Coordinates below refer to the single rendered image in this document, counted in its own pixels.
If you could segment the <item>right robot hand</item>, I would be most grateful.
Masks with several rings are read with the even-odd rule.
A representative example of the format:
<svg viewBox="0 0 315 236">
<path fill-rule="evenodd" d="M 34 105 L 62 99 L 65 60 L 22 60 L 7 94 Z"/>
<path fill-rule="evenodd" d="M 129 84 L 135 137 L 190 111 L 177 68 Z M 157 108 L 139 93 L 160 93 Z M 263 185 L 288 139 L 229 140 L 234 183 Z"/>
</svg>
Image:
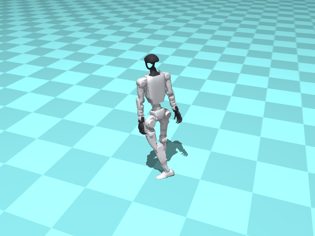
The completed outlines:
<svg viewBox="0 0 315 236">
<path fill-rule="evenodd" d="M 175 117 L 177 117 L 177 121 L 176 121 L 177 124 L 182 122 L 182 117 L 181 117 L 181 114 L 178 110 L 179 110 L 178 107 L 175 106 L 175 110 L 173 110 L 173 111 L 175 112 L 174 119 L 175 119 Z"/>
</svg>

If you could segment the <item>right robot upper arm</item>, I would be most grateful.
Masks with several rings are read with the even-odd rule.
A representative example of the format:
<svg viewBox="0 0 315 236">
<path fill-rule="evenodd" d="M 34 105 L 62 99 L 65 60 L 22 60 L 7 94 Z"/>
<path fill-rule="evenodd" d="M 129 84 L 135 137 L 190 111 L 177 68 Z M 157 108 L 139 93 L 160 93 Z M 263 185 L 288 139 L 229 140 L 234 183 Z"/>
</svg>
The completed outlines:
<svg viewBox="0 0 315 236">
<path fill-rule="evenodd" d="M 171 75 L 168 72 L 163 72 L 165 75 L 165 86 L 166 86 L 166 95 L 172 95 L 172 84 L 171 84 Z"/>
</svg>

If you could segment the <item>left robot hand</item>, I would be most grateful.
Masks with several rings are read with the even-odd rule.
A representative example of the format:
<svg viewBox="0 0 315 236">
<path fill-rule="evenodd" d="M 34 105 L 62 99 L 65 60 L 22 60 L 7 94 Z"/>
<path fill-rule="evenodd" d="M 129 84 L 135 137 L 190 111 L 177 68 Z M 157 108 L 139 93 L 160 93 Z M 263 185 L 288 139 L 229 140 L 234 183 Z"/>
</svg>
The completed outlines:
<svg viewBox="0 0 315 236">
<path fill-rule="evenodd" d="M 138 124 L 139 132 L 141 134 L 144 134 L 144 135 L 147 134 L 147 133 L 144 132 L 144 125 L 143 125 L 144 117 L 141 118 L 141 121 L 138 120 L 138 122 L 139 122 L 139 124 Z"/>
</svg>

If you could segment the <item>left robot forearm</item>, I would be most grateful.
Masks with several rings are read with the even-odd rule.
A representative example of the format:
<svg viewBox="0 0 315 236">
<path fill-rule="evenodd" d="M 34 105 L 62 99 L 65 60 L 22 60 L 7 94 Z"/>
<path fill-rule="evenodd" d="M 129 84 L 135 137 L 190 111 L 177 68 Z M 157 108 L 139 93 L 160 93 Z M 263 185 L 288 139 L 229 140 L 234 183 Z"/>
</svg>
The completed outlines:
<svg viewBox="0 0 315 236">
<path fill-rule="evenodd" d="M 143 110 L 144 105 L 140 104 L 140 100 L 138 98 L 136 98 L 136 104 L 137 104 L 138 120 L 141 121 L 141 118 L 144 117 L 144 110 Z"/>
</svg>

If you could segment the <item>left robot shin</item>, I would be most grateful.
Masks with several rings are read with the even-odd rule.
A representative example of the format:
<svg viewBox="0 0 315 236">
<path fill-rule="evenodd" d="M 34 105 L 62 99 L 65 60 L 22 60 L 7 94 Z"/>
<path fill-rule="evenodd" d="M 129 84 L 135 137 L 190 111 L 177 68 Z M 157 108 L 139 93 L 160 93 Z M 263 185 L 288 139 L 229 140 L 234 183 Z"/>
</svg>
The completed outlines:
<svg viewBox="0 0 315 236">
<path fill-rule="evenodd" d="M 160 164 L 163 166 L 165 173 L 169 172 L 168 166 L 167 166 L 167 158 L 164 151 L 164 147 L 162 145 L 157 146 L 157 151 L 155 151 L 155 154 L 160 162 Z"/>
</svg>

